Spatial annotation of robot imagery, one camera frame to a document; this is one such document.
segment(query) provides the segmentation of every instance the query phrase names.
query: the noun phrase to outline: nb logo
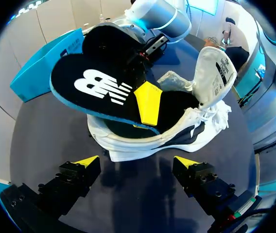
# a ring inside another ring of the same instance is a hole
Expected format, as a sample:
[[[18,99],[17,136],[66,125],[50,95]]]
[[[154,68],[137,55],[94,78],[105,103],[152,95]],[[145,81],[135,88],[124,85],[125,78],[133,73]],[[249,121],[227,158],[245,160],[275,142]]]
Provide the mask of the nb logo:
[[[111,101],[120,105],[124,104],[126,97],[133,89],[125,83],[118,86],[115,78],[98,70],[85,70],[83,76],[84,79],[78,79],[74,82],[76,89],[101,99],[109,93]]]

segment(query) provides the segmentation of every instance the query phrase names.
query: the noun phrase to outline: table surface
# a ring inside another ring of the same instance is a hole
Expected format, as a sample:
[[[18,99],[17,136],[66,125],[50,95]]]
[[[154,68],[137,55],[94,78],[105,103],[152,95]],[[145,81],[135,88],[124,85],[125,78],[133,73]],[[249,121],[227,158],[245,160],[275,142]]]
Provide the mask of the table surface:
[[[197,50],[186,41],[168,45],[153,67],[155,77],[173,70],[191,80]],[[205,233],[213,218],[186,196],[173,176],[175,155],[214,165],[221,179],[236,185],[237,195],[246,189],[254,192],[256,184],[246,121],[231,92],[224,101],[232,108],[229,128],[200,150],[166,149],[148,158],[113,163],[88,136],[86,115],[63,105],[52,93],[45,94],[20,109],[11,145],[12,183],[25,183],[37,192],[37,185],[54,178],[64,162],[99,155],[102,172],[91,191],[60,221],[88,233]]]

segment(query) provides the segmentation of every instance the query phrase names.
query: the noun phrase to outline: insole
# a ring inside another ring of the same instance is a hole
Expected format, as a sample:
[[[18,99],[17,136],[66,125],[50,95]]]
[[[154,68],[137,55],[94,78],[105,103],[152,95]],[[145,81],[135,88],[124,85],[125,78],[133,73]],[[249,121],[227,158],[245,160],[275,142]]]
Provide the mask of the insole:
[[[135,83],[135,79],[114,66],[113,61],[98,61],[85,54],[62,57],[56,63],[50,80],[53,94],[64,104],[104,119],[142,126],[156,134],[177,123],[185,109],[199,105],[190,93],[163,92],[157,125],[143,125],[134,94],[138,88]]]

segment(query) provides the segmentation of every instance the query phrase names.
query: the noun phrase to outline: yellow tip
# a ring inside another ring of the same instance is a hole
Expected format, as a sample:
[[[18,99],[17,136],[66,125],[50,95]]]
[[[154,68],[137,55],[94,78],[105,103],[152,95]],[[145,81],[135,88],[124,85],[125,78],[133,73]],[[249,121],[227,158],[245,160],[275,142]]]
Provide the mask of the yellow tip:
[[[157,125],[162,92],[161,89],[148,81],[134,91],[142,124]]]
[[[99,158],[98,155],[96,156],[93,156],[93,157],[90,157],[90,158],[87,158],[87,159],[83,159],[83,160],[80,160],[78,162],[74,162],[73,164],[81,164],[81,165],[84,165],[85,168],[91,164],[91,162],[93,162],[96,158]]]
[[[186,166],[187,168],[189,168],[189,166],[192,166],[193,164],[201,164],[199,162],[190,160],[190,159],[185,159],[179,156],[175,156],[176,159],[178,159],[184,166]]]

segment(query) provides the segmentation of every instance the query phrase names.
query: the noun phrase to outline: teal box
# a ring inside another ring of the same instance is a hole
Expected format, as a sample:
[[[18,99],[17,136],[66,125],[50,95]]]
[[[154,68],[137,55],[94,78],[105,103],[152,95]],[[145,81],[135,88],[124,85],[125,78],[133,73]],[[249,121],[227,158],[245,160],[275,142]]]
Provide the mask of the teal box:
[[[23,66],[10,84],[24,102],[50,92],[50,76],[56,62],[70,53],[82,53],[82,29],[66,33],[43,46]]]

